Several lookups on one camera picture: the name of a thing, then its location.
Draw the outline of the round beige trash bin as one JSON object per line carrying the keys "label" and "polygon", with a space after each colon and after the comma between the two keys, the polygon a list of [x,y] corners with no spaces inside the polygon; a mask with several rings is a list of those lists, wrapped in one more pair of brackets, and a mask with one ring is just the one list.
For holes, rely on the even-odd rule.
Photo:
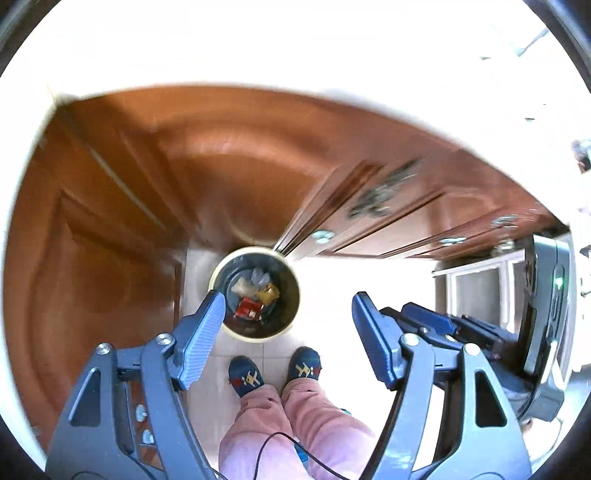
{"label": "round beige trash bin", "polygon": [[[271,282],[257,289],[250,282],[252,269],[270,273]],[[228,334],[249,343],[264,343],[283,335],[294,324],[300,306],[300,287],[287,259],[272,249],[245,247],[225,256],[209,280],[208,288],[223,294],[226,314],[223,327]],[[262,302],[259,321],[235,318],[235,309],[243,297]]]}

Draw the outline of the right blue patterned slipper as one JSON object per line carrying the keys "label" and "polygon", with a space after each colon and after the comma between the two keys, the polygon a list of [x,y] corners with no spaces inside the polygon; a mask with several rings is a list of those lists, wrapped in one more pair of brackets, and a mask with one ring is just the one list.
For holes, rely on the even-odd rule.
{"label": "right blue patterned slipper", "polygon": [[297,348],[287,368],[287,382],[297,379],[318,380],[322,371],[321,357],[317,351],[304,346]]}

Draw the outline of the red snack bag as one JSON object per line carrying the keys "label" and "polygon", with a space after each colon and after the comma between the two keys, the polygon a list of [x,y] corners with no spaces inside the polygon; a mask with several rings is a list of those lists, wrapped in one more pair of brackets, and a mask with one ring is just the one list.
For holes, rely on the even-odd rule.
{"label": "red snack bag", "polygon": [[262,302],[249,297],[243,297],[235,309],[235,318],[256,322],[262,317],[263,309],[264,305]]}

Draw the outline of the brown wooden cabinet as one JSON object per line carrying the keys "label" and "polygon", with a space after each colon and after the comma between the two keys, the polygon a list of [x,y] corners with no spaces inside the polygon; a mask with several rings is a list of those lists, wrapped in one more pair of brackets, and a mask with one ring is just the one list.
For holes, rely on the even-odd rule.
{"label": "brown wooden cabinet", "polygon": [[90,350],[180,319],[190,248],[453,259],[561,230],[535,196],[410,123],[313,97],[172,86],[59,106],[9,223],[4,324],[42,448]]}

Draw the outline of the white plastic bag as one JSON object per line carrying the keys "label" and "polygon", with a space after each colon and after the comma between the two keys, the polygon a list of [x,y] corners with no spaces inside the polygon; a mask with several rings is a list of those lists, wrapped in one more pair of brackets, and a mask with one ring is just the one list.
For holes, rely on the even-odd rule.
{"label": "white plastic bag", "polygon": [[260,267],[253,268],[252,274],[250,274],[250,282],[252,282],[257,289],[263,289],[263,287],[266,287],[266,285],[271,282],[270,273]]}

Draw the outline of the left blue patterned slipper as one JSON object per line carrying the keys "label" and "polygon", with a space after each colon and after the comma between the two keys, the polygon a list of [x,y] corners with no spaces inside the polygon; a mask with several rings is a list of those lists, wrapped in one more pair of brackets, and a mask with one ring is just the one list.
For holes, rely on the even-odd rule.
{"label": "left blue patterned slipper", "polygon": [[256,363],[246,356],[236,356],[228,366],[228,380],[239,398],[264,385],[263,374]]}

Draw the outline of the blue patterned slipper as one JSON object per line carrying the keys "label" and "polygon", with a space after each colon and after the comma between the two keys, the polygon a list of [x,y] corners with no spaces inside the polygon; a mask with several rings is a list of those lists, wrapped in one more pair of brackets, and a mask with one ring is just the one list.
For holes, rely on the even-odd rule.
{"label": "blue patterned slipper", "polygon": [[322,371],[321,357],[317,351],[304,346],[297,348],[287,368],[287,382],[297,379],[318,380]]}
{"label": "blue patterned slipper", "polygon": [[264,385],[263,374],[256,363],[246,356],[236,356],[228,366],[228,380],[239,398]]}

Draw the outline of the pink trousers legs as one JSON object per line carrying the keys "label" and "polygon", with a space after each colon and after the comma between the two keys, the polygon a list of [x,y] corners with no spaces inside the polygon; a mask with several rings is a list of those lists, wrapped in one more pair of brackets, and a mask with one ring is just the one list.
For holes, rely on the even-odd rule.
{"label": "pink trousers legs", "polygon": [[318,381],[297,379],[281,392],[266,384],[242,397],[218,463],[228,479],[358,479],[375,446],[372,431],[332,404]]}

